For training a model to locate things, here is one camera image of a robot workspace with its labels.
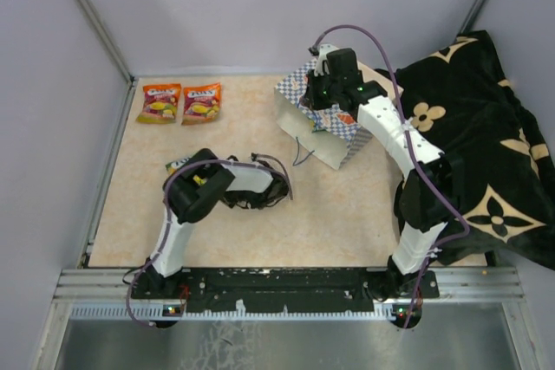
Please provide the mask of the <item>blue checkered paper bag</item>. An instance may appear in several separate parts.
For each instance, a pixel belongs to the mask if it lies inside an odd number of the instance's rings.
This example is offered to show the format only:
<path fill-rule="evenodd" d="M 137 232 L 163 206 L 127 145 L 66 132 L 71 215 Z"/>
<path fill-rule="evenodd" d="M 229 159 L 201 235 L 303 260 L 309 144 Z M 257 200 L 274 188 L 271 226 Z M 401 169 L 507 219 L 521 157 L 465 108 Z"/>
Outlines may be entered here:
<path fill-rule="evenodd" d="M 306 62 L 274 87 L 276 121 L 310 154 L 338 170 L 372 139 L 372 134 L 337 105 L 310 110 L 302 104 L 307 74 L 316 62 Z"/>

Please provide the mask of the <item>green candy bag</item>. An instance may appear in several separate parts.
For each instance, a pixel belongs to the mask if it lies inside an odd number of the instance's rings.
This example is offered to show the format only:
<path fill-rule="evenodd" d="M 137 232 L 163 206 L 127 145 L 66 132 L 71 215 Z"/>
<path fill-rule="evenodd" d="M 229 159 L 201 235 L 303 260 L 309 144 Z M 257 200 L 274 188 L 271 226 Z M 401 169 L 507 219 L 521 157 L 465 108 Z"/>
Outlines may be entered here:
<path fill-rule="evenodd" d="M 165 165 L 166 173 L 168 178 L 165 180 L 164 185 L 166 186 L 169 179 L 174 176 L 174 173 L 179 171 L 183 166 L 188 166 L 196 162 L 205 160 L 205 156 L 187 156 L 181 159 L 176 159 Z M 187 171 L 182 172 L 174 181 L 173 185 L 177 184 L 187 184 L 192 186 L 203 186 L 208 181 L 204 168 L 202 166 L 196 166 Z"/>

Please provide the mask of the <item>orange candy bag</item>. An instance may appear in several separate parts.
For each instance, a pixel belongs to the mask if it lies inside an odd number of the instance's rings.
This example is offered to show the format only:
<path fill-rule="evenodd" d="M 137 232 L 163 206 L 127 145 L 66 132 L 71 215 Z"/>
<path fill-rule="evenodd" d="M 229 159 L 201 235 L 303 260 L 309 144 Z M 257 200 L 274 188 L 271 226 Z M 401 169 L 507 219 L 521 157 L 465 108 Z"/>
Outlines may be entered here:
<path fill-rule="evenodd" d="M 143 107 L 136 118 L 139 123 L 172 124 L 176 121 L 180 98 L 179 83 L 150 84 L 143 87 Z"/>
<path fill-rule="evenodd" d="M 184 108 L 181 125 L 215 121 L 220 114 L 222 87 L 219 82 L 183 88 Z"/>

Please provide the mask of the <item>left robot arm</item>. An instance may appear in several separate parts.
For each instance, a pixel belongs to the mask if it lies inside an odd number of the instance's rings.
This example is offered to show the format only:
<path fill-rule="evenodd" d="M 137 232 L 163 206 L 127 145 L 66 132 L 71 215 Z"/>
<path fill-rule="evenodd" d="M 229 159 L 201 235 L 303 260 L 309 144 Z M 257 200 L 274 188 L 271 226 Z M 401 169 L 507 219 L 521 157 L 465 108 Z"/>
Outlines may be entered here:
<path fill-rule="evenodd" d="M 292 197 L 291 181 L 282 163 L 254 153 L 249 162 L 235 156 L 221 159 L 202 148 L 173 165 L 162 186 L 164 223 L 151 255 L 129 283 L 134 299 L 168 298 L 180 287 L 183 255 L 197 223 L 221 203 L 230 209 L 263 210 Z"/>

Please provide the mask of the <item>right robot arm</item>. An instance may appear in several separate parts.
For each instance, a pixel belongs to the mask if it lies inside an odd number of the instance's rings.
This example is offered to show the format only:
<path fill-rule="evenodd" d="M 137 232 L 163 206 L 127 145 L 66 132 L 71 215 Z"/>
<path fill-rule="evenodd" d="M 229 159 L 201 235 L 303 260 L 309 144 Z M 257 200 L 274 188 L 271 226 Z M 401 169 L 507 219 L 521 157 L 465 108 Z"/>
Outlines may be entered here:
<path fill-rule="evenodd" d="M 417 288 L 418 274 L 436 252 L 438 237 L 461 201 L 462 163 L 402 119 L 392 79 L 365 80 L 353 49 L 322 44 L 311 47 L 310 53 L 316 65 L 307 73 L 305 106 L 311 110 L 339 106 L 380 142 L 402 173 L 404 188 L 397 210 L 404 224 L 378 293 L 408 296 Z"/>

